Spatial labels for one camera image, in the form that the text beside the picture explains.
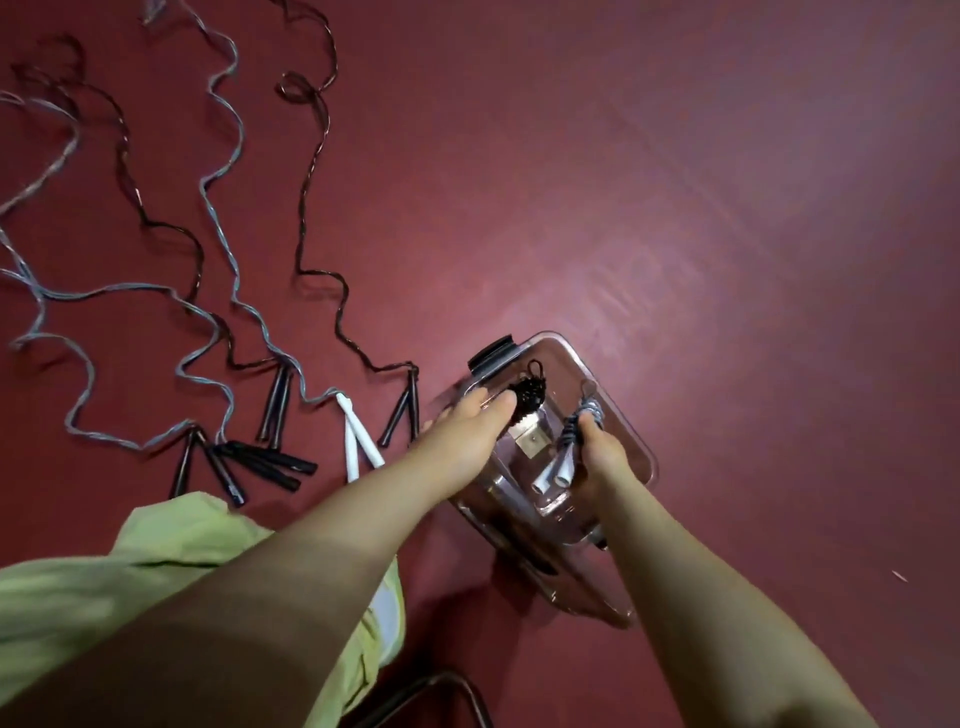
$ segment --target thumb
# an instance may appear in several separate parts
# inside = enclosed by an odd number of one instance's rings
[[[516,392],[506,389],[477,415],[485,434],[496,437],[507,426],[516,410]]]
[[[584,443],[595,442],[603,431],[597,426],[597,421],[593,419],[593,415],[589,412],[584,412],[580,415],[577,425],[580,426],[580,431],[584,435]]]

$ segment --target black cable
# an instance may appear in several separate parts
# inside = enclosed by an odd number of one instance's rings
[[[317,122],[321,130],[320,141],[313,150],[313,155],[311,156],[310,163],[307,166],[306,175],[303,178],[303,184],[300,186],[300,201],[297,206],[297,212],[300,217],[300,227],[298,230],[297,248],[294,253],[294,272],[298,276],[327,276],[337,280],[337,282],[340,283],[343,293],[340,297],[340,304],[337,306],[333,332],[343,344],[345,344],[351,351],[360,357],[360,360],[368,370],[374,372],[375,374],[379,374],[381,372],[391,372],[398,369],[406,369],[411,372],[412,377],[416,379],[416,377],[420,374],[420,369],[416,364],[414,364],[414,362],[399,361],[392,364],[386,364],[384,366],[377,366],[373,364],[370,357],[367,356],[360,346],[344,333],[344,308],[347,305],[347,300],[350,295],[350,288],[347,284],[347,279],[345,279],[343,275],[337,273],[336,271],[303,267],[303,248],[306,240],[306,199],[310,191],[310,183],[313,181],[313,174],[316,171],[317,163],[320,160],[320,154],[324,150],[326,137],[330,133],[330,113],[326,106],[323,93],[330,88],[330,86],[336,80],[340,68],[337,58],[337,45],[334,41],[333,33],[330,31],[330,23],[326,15],[301,2],[289,2],[289,0],[271,0],[271,2],[283,8],[283,19],[287,23],[309,18],[318,22],[324,28],[328,45],[328,55],[330,56],[330,61],[332,64],[329,74],[327,74],[324,82],[319,86],[314,86],[311,84],[307,78],[298,71],[287,71],[283,74],[283,76],[280,77],[279,83],[277,83],[275,86],[277,95],[279,95],[279,97],[287,103],[310,106],[317,117]],[[291,13],[291,8],[296,9],[300,13]]]

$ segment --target clear plastic container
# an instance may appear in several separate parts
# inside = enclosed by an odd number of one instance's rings
[[[553,331],[520,344],[506,336],[476,354],[468,363],[470,375],[437,404],[452,404],[479,386],[487,387],[492,399],[525,376],[533,360],[546,378],[543,405],[500,436],[484,471],[451,501],[555,606],[628,627],[630,599],[595,515],[576,494],[586,477],[583,466],[577,466],[571,488],[550,484],[542,491],[534,485],[557,454],[554,443],[564,419],[585,391],[603,405],[604,428],[623,443],[640,481],[650,487],[657,478],[653,453],[570,343]]]

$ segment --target green cloth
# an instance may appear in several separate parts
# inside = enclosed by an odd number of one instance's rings
[[[40,559],[0,570],[0,704],[161,599],[271,535],[206,493],[137,508],[108,556]],[[157,562],[209,564],[143,566]],[[403,593],[396,558],[384,577],[396,598],[398,639],[386,648],[372,609],[360,620],[306,721],[335,726],[370,691],[399,650]]]

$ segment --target red floor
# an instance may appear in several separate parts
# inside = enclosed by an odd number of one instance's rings
[[[202,234],[201,302],[227,314],[228,269],[195,189],[234,139],[204,97],[205,74],[223,62],[169,18],[145,34],[134,5],[7,3],[2,61],[45,33],[87,43],[90,80],[126,107],[148,206]],[[273,84],[288,68],[324,73],[319,35],[284,29],[265,0],[198,6],[241,52],[223,91],[249,143],[213,199],[247,300],[313,389],[347,389],[377,428],[400,381],[367,376],[333,339],[330,286],[290,281],[317,133]],[[663,502],[798,620],[880,722],[953,723],[960,7],[329,0],[324,10],[342,75],[328,94],[307,258],[348,277],[350,333],[377,360],[413,357],[429,400],[497,336],[563,332],[659,456]],[[84,108],[101,113],[89,98]],[[11,110],[0,138],[2,198],[62,140],[57,125]],[[183,286],[180,243],[142,235],[116,190],[112,139],[109,126],[89,130],[4,225],[54,287]],[[4,283],[0,305],[7,341],[33,304]],[[254,326],[230,320],[241,355],[261,355]],[[145,438],[184,416],[218,420],[217,397],[172,377],[205,334],[160,300],[57,305],[51,327],[100,367],[86,425]],[[4,564],[101,552],[134,506],[170,486],[173,452],[140,462],[63,432],[83,371],[73,360],[44,368],[59,354],[0,356]],[[221,376],[220,356],[198,370]],[[234,380],[231,433],[252,434],[269,379]],[[335,487],[341,427],[333,409],[294,413],[289,450],[320,459],[321,473],[295,497],[251,483],[249,513],[279,524]],[[460,667],[499,724],[679,723],[639,631],[516,596],[449,509],[401,557],[410,659]]]

